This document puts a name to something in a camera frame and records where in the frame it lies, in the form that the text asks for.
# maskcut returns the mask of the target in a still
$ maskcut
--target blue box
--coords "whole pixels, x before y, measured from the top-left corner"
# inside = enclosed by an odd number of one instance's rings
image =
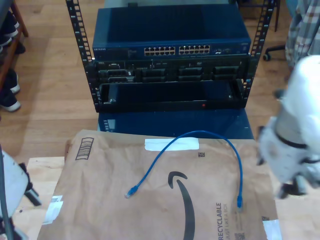
[[[247,55],[251,39],[235,4],[102,8],[97,61]]]

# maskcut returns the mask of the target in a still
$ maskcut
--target white tape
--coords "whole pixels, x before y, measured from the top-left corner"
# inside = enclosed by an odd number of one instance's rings
[[[52,224],[53,221],[58,217],[63,201],[55,201],[56,199],[62,196],[53,196],[51,199],[51,203],[49,204],[48,210],[46,211],[44,221],[42,225]]]
[[[161,151],[174,138],[146,139],[144,148],[147,151]],[[172,143],[166,151],[182,151],[199,149],[199,140],[195,137],[182,137]]]
[[[52,196],[51,203],[60,202],[61,199],[62,199],[62,195],[60,195],[60,196]]]
[[[268,240],[282,240],[279,220],[262,221]]]

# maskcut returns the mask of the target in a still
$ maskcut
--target cable connector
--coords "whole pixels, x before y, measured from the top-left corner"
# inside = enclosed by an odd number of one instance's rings
[[[124,196],[126,199],[130,198],[133,194],[135,194],[138,191],[138,186],[134,186],[131,188]]]
[[[238,207],[238,211],[241,213],[243,210],[243,200],[242,200],[242,196],[238,195],[238,197],[236,198],[236,206]]]

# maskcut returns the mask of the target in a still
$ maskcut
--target wooden table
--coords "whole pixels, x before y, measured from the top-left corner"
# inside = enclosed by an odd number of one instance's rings
[[[14,224],[36,240],[45,219],[47,208],[65,164],[64,157],[38,157],[29,160],[34,189],[39,193],[42,206],[34,207],[25,197],[13,216]],[[271,176],[274,189],[279,183]],[[284,240],[320,239],[320,189],[308,189],[307,196],[291,196],[285,200],[276,199],[276,207]]]

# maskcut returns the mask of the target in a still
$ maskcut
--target ethernet cable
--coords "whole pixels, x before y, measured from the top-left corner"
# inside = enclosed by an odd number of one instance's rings
[[[130,198],[132,195],[134,195],[139,187],[141,186],[141,184],[144,182],[144,180],[147,178],[148,174],[150,173],[151,169],[154,167],[154,165],[156,164],[157,160],[161,157],[161,155],[165,152],[165,150],[171,145],[173,144],[176,140],[180,139],[180,138],[184,138],[184,137],[189,137],[193,134],[207,134],[209,136],[212,136],[214,138],[219,138],[219,139],[223,139],[225,140],[230,147],[234,150],[236,157],[238,159],[238,164],[239,164],[239,171],[240,171],[240,186],[239,186],[239,193],[236,199],[236,204],[238,209],[240,210],[242,208],[243,205],[243,198],[242,198],[242,188],[243,188],[243,169],[242,169],[242,162],[241,162],[241,157],[237,151],[237,149],[235,148],[235,146],[224,136],[219,135],[217,133],[214,132],[210,132],[210,131],[205,131],[205,130],[196,130],[196,131],[190,131],[190,132],[186,132],[178,137],[176,137],[175,139],[173,139],[171,142],[169,142],[162,150],[161,152],[156,156],[156,158],[154,159],[154,161],[152,162],[150,168],[148,169],[148,171],[145,173],[145,175],[143,176],[143,178],[141,179],[141,181],[135,185],[134,187],[132,187],[127,194],[125,195],[125,197],[128,199]]]

